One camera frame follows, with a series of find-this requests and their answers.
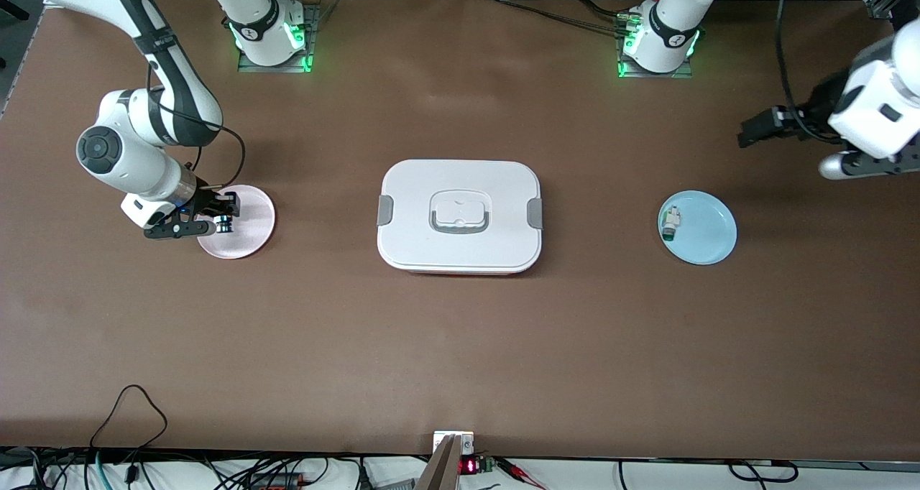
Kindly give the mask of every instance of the table surface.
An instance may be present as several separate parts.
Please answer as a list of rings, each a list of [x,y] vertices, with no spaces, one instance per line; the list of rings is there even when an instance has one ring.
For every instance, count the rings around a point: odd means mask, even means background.
[[[144,61],[47,11],[0,123],[0,444],[85,445],[137,382],[170,417],[163,447],[410,453],[464,428],[496,454],[920,461],[920,175],[830,182],[824,144],[738,149],[740,121],[783,100],[775,4],[713,6],[692,80],[628,80],[610,38],[492,0],[343,0],[312,73],[238,74],[214,0],[158,2],[276,231],[240,261],[142,238],[73,142]],[[791,3],[785,26],[801,100],[887,32],[858,2]],[[237,153],[219,137],[200,175]],[[535,170],[538,263],[388,267],[377,196],[410,158]],[[687,189],[738,221],[720,264],[658,238]],[[101,444],[157,428],[134,394]]]

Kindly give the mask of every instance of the blue plate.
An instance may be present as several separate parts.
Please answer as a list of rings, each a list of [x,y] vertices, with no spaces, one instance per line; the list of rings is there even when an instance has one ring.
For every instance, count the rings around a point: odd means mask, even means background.
[[[715,196],[696,190],[674,193],[661,205],[658,237],[664,213],[671,206],[677,206],[681,212],[681,222],[673,241],[661,241],[677,258],[690,264],[710,265],[725,260],[735,249],[738,226],[732,211]]]

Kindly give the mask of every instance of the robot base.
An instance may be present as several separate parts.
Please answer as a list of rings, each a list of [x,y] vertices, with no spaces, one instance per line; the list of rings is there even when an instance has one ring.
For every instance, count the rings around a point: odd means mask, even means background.
[[[217,258],[243,258],[259,251],[272,237],[275,205],[266,192],[255,186],[228,186],[221,190],[225,192],[236,192],[239,198],[239,217],[233,219],[233,231],[198,237],[198,244]]]
[[[623,55],[624,41],[627,38],[617,38],[617,75],[618,77],[664,77],[664,78],[690,78],[693,72],[690,70],[690,57],[684,59],[680,67],[669,73],[654,73],[642,68],[635,59],[629,55]]]
[[[239,63],[236,64],[236,71],[249,73],[305,73],[313,69],[313,48],[316,47],[316,30],[319,25],[319,5],[303,5],[303,24],[295,25],[290,28],[290,36],[295,40],[302,40],[305,45],[303,48],[290,56],[279,65],[257,65],[249,60],[243,52],[239,54]]]

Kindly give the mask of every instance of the gray floor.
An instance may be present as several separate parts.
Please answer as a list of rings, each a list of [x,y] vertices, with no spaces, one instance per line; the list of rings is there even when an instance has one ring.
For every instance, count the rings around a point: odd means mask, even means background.
[[[3,107],[6,106],[6,97],[13,88],[16,71],[26,54],[32,33],[39,24],[42,15],[42,0],[10,0],[14,4],[29,12],[29,21],[21,22],[19,19],[0,11],[0,57],[6,59],[6,68],[0,68],[0,118],[3,117]]]

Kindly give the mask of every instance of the white storage box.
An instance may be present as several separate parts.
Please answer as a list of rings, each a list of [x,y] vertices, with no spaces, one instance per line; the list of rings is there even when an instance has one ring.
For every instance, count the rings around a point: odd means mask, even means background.
[[[405,160],[384,176],[377,250],[397,269],[512,274],[543,243],[535,173],[516,162]]]

